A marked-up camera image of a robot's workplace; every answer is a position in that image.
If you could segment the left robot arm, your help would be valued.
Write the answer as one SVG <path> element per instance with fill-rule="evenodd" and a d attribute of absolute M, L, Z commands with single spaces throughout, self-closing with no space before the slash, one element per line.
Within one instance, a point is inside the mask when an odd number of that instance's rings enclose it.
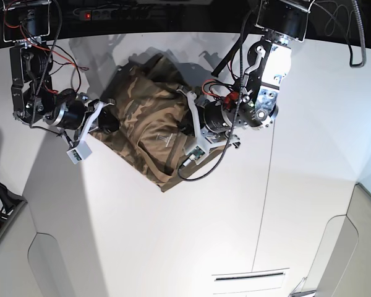
<path fill-rule="evenodd" d="M 184 127 L 190 139 L 184 153 L 200 163 L 226 143 L 238 147 L 232 129 L 263 129 L 273 124 L 282 80 L 291 68 L 291 40 L 304 41 L 313 1 L 261 1 L 256 27 L 264 31 L 248 50 L 240 78 L 226 96 L 213 95 L 202 101 L 194 92 L 185 93 L 189 107 Z"/>

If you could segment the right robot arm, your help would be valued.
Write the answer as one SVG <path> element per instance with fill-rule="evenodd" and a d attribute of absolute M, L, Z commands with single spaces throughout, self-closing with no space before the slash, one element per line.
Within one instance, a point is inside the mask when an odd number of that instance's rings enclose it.
<path fill-rule="evenodd" d="M 119 130 L 119 120 L 109 111 L 114 101 L 91 100 L 79 88 L 54 89 L 52 75 L 61 25 L 52 43 L 45 37 L 51 33 L 51 6 L 57 1 L 3 1 L 3 40 L 12 43 L 11 95 L 14 118 L 31 129 L 46 123 L 45 131 L 67 139 L 74 132 L 78 142 L 85 134 L 111 134 Z"/>

